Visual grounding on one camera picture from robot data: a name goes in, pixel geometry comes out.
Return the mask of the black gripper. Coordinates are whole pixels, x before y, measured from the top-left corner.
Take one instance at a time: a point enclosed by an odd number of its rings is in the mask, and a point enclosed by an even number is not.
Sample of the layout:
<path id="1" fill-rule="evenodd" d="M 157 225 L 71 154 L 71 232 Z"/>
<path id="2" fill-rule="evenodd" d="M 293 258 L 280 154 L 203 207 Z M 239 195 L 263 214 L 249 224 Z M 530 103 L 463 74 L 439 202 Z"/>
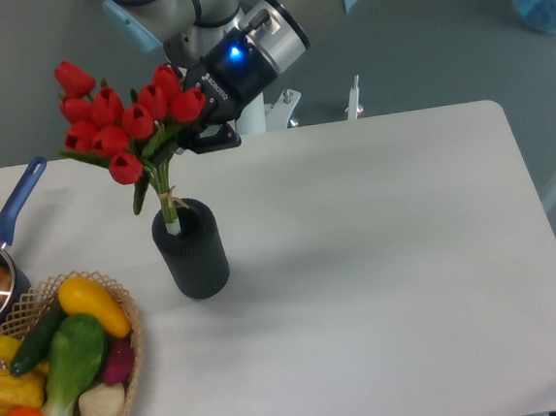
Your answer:
<path id="1" fill-rule="evenodd" d="M 275 68 L 248 37 L 249 29 L 230 30 L 198 63 L 174 67 L 180 87 L 198 88 L 206 104 L 193 121 L 194 129 L 178 132 L 153 152 L 155 164 L 187 150 L 205 154 L 239 147 L 240 135 L 230 121 L 278 76 Z"/>

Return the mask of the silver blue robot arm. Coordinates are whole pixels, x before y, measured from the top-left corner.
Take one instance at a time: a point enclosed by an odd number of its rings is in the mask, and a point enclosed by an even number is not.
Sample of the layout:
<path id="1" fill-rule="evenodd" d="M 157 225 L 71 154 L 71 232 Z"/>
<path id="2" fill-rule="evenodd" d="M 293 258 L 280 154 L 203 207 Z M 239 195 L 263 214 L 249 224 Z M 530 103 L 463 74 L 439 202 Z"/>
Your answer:
<path id="1" fill-rule="evenodd" d="M 143 52 L 164 48 L 171 63 L 186 70 L 185 87 L 206 95 L 193 128 L 153 151 L 153 163 L 285 129 L 299 92 L 286 90 L 267 105 L 264 90 L 358 1 L 103 0 L 105 15 L 124 38 Z"/>

